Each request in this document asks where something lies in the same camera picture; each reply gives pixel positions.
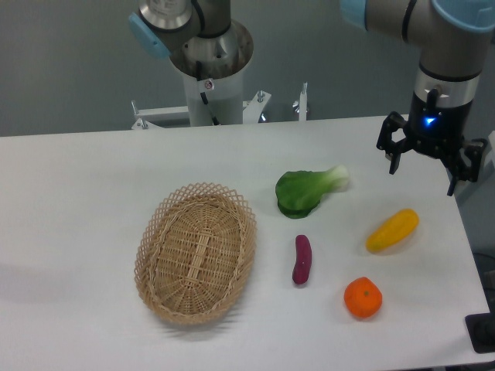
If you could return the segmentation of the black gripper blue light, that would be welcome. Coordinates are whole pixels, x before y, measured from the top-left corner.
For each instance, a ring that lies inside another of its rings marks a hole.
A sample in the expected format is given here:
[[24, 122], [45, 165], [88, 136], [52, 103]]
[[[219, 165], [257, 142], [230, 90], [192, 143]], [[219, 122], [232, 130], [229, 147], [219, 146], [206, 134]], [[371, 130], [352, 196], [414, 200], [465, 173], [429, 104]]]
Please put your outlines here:
[[[464, 140], [463, 130], [472, 103], [458, 107], [438, 107], [437, 94], [422, 100], [413, 94], [406, 121], [392, 111], [383, 121], [376, 147], [385, 152], [393, 175], [400, 165], [401, 155], [410, 150], [442, 161], [452, 161], [448, 196], [455, 192], [458, 182], [477, 182], [487, 148], [487, 140]], [[402, 131], [404, 137], [395, 141], [393, 134]]]

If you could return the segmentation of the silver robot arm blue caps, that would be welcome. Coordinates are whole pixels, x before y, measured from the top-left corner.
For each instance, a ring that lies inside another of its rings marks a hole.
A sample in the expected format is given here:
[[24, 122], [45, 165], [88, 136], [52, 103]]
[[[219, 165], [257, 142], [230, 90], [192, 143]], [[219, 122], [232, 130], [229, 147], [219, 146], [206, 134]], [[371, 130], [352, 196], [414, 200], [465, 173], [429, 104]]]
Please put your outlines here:
[[[397, 170], [407, 151], [436, 158], [451, 185], [478, 179], [486, 141], [463, 131], [494, 31], [492, 1], [343, 1], [342, 16], [421, 50], [407, 117], [391, 113], [377, 147]], [[268, 95], [241, 96], [253, 54], [250, 33], [228, 1], [141, 1], [128, 19], [142, 48], [168, 59], [183, 76], [193, 126], [244, 124], [261, 116]]]

